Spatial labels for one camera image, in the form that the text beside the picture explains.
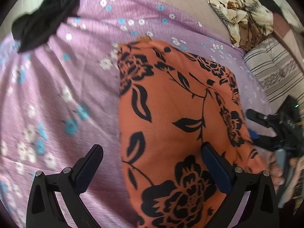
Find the pillow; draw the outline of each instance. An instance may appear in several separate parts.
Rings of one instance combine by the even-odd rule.
[[[291,54],[273,37],[244,56],[252,74],[276,111],[288,95],[296,98],[304,113],[304,74]]]

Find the blue flower print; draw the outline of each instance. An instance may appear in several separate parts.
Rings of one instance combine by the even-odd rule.
[[[105,10],[106,10],[107,12],[111,12],[112,6],[111,6],[111,5],[107,5],[106,8],[105,8]]]
[[[87,120],[89,118],[89,108],[85,104],[79,105],[77,110],[81,120]]]
[[[118,19],[118,24],[125,24],[126,23],[126,20],[125,19]]]
[[[65,53],[62,55],[62,59],[65,60],[65,61],[70,61],[71,60],[71,57],[69,54]]]
[[[25,81],[25,69],[20,69],[18,73],[17,83],[22,84]]]
[[[164,10],[165,10],[165,6],[164,6],[164,5],[159,5],[159,6],[157,7],[157,10],[158,10],[158,11],[164,11]]]
[[[78,131],[78,123],[75,119],[68,119],[64,126],[67,135],[74,135]]]
[[[6,184],[5,182],[0,182],[0,190],[2,193],[6,193]]]
[[[27,53],[24,55],[24,60],[29,60],[31,58],[31,54]]]
[[[130,33],[131,33],[132,35],[134,35],[134,36],[138,36],[138,33],[135,32],[135,31],[130,31]]]
[[[43,155],[45,153],[45,144],[42,140],[38,139],[35,144],[35,151],[38,155]]]
[[[48,136],[45,133],[43,124],[41,122],[39,122],[39,124],[38,124],[38,133],[43,139],[48,140]]]

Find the white flower print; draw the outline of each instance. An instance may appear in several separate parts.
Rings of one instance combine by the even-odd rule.
[[[1,155],[6,156],[7,155],[7,144],[4,140],[1,140]]]
[[[45,49],[46,52],[51,52],[52,51],[52,47],[50,46],[49,43],[44,45],[44,49]]]
[[[126,32],[128,30],[125,25],[120,26],[120,29],[123,30],[124,32]]]
[[[23,172],[24,172],[23,164],[20,162],[16,162],[16,170],[17,170],[18,174],[23,175]]]
[[[175,15],[171,13],[171,14],[169,14],[169,18],[172,19],[172,20],[174,20],[175,19]]]
[[[67,33],[65,38],[66,38],[67,41],[71,41],[73,37],[72,37],[71,33]]]
[[[180,46],[180,43],[178,41],[173,40],[173,43],[177,46]]]
[[[140,19],[140,20],[138,20],[138,23],[139,23],[139,25],[144,25],[145,24],[145,20],[144,19]]]
[[[101,60],[99,65],[102,67],[102,69],[104,70],[108,70],[112,67],[112,63],[109,59],[104,59],[104,60]]]
[[[134,20],[128,20],[128,24],[129,24],[129,26],[133,26],[134,25]]]
[[[21,194],[21,192],[20,192],[19,185],[14,184],[14,185],[13,185],[13,190],[15,191],[15,194],[16,194],[19,198],[22,198],[22,194]]]
[[[54,155],[52,155],[52,153],[47,153],[44,156],[44,161],[45,161],[45,164],[47,165],[47,167],[49,167],[51,169],[55,169],[55,167],[56,167],[56,160],[55,160]]]
[[[61,97],[65,102],[73,100],[72,92],[67,85],[63,86]]]
[[[114,50],[112,50],[110,52],[111,57],[114,58],[114,59],[116,59],[116,60],[118,59],[117,54],[118,54],[118,50],[117,49],[114,49]]]
[[[27,115],[30,117],[30,118],[33,118],[34,116],[36,116],[36,110],[35,110],[35,107],[32,106],[32,105],[29,105],[28,109],[27,109]]]
[[[33,148],[27,147],[27,157],[29,162],[36,163],[36,152]]]
[[[147,35],[148,35],[149,37],[153,37],[153,33],[150,32],[150,31],[147,31]]]
[[[27,128],[23,130],[24,138],[28,143],[32,143],[36,137],[35,128],[32,124],[29,124]]]
[[[16,208],[16,202],[14,200],[14,197],[10,194],[7,193],[6,194],[6,198],[7,198],[7,203],[12,207],[12,208]]]
[[[101,5],[101,7],[106,7],[107,6],[107,0],[101,0],[100,5]]]
[[[17,209],[17,215],[23,224],[26,224],[26,214],[21,209]]]
[[[31,62],[31,60],[26,60],[26,62],[25,62],[25,67],[27,68],[27,69],[29,69],[29,67],[32,65],[32,62]]]
[[[26,150],[26,145],[23,142],[18,143],[17,151],[20,160],[26,160],[27,150]]]

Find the purple floral fabric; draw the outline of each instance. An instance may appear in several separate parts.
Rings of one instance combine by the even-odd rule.
[[[242,51],[180,10],[157,0],[81,0],[46,45],[17,54],[11,35],[1,44],[0,199],[19,227],[35,172],[73,166],[95,143],[104,159],[81,198],[101,227],[135,226],[120,165],[116,48],[145,35],[227,66],[243,110],[272,112]],[[272,133],[253,122],[248,127]]]

